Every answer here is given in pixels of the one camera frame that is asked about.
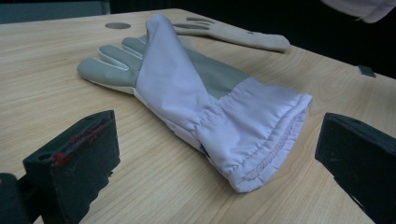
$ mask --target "white glove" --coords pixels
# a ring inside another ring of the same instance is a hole
[[[83,78],[134,93],[177,136],[203,152],[237,192],[264,185],[286,159],[312,99],[183,49],[162,15],[147,21],[148,44],[106,46],[106,63],[78,66]]]
[[[395,7],[396,0],[321,0],[328,7],[359,17],[367,23],[380,21]]]

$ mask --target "glove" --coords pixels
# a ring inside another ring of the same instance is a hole
[[[290,48],[289,40],[283,35],[250,32],[204,18],[188,17],[173,25],[178,35],[209,35],[237,45],[279,52],[286,52]]]
[[[180,138],[204,153],[237,192],[267,183],[287,158],[312,99],[267,86],[231,66],[184,49],[162,15],[147,21],[148,40],[124,50],[99,48],[80,75],[133,93]]]

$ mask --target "white cloth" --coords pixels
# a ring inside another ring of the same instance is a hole
[[[155,15],[147,27],[136,92],[148,108],[202,150],[237,192],[267,183],[296,141],[312,97],[249,77],[216,99],[207,93],[171,22]]]
[[[384,18],[396,6],[396,0],[321,0],[347,15],[374,23]]]

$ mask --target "dark background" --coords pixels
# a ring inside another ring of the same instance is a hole
[[[320,0],[110,1],[111,13],[164,8],[182,8],[249,31],[284,35],[294,46],[396,78],[396,9],[376,23],[366,23]]]

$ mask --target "wood grain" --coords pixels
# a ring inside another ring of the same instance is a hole
[[[203,54],[258,80],[314,96],[286,162],[264,187],[237,194],[192,147],[133,96],[91,84],[78,63],[103,45],[141,36],[154,13],[0,25],[0,172],[18,178],[22,160],[79,119],[114,109],[120,165],[82,223],[372,223],[314,159],[326,112],[360,119],[396,136],[396,81],[365,77],[350,64],[292,47],[286,54],[190,37]],[[131,28],[108,29],[109,22]]]

